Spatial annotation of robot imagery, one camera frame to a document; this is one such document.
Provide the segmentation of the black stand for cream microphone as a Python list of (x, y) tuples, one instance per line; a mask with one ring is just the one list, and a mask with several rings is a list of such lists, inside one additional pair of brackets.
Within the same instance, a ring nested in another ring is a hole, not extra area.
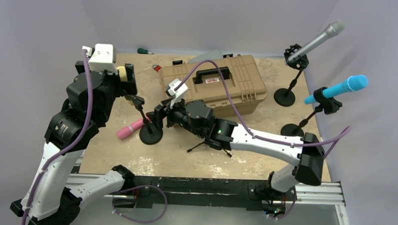
[(143, 126), (140, 129), (139, 137), (144, 144), (154, 145), (158, 143), (163, 137), (163, 131), (156, 128), (149, 118), (145, 115), (143, 111), (143, 105), (145, 103), (144, 98), (136, 95), (127, 95), (125, 99), (132, 101), (134, 107), (140, 112), (142, 116)]

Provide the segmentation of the cream yellow microphone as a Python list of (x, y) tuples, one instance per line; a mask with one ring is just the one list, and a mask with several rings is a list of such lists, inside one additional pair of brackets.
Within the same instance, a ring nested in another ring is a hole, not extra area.
[(127, 78), (127, 74), (126, 74), (126, 68), (124, 66), (119, 66), (119, 67), (116, 68), (116, 70), (117, 70), (117, 72), (119, 74), (121, 82), (122, 83), (123, 82), (127, 82), (128, 78)]

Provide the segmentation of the silver microphone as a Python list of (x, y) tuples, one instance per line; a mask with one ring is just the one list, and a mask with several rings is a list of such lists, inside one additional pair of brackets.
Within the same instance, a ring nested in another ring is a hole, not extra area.
[(345, 27), (345, 24), (341, 20), (330, 23), (321, 33), (298, 49), (294, 54), (289, 56), (288, 61), (294, 63), (295, 58), (305, 56), (325, 41), (337, 36), (345, 29)]

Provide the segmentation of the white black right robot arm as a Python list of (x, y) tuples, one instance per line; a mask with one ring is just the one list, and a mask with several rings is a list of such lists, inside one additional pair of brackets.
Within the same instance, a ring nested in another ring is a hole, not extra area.
[(166, 119), (168, 128), (177, 124), (212, 149), (249, 151), (287, 162), (287, 166), (270, 174), (265, 185), (266, 195), (272, 199), (299, 183), (308, 186), (322, 183), (325, 153), (313, 133), (284, 136), (246, 129), (242, 124), (216, 117), (213, 109), (201, 100), (188, 104), (181, 101), (174, 106), (169, 99), (164, 100), (146, 115), (159, 131)]

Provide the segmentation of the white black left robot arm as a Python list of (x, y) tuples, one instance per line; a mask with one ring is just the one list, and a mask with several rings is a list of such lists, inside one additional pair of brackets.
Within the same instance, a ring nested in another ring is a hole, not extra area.
[(134, 66), (120, 67), (117, 73), (84, 72), (84, 63), (67, 86), (67, 99), (54, 115), (45, 133), (40, 166), (32, 186), (10, 210), (23, 225), (70, 225), (79, 212), (106, 194), (126, 195), (133, 190), (134, 174), (122, 165), (107, 174), (72, 188), (66, 187), (71, 170), (90, 140), (109, 120), (117, 97), (137, 93)]

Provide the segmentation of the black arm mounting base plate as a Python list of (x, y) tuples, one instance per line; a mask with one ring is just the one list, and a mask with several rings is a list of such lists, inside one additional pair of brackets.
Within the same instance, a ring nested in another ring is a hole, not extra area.
[(114, 192), (117, 199), (136, 201), (137, 208), (151, 208), (154, 204), (177, 206), (205, 206), (243, 208), (247, 211), (282, 213), (285, 204), (296, 198), (296, 191), (285, 194), (270, 189), (266, 180), (219, 179), (136, 176), (124, 193)]

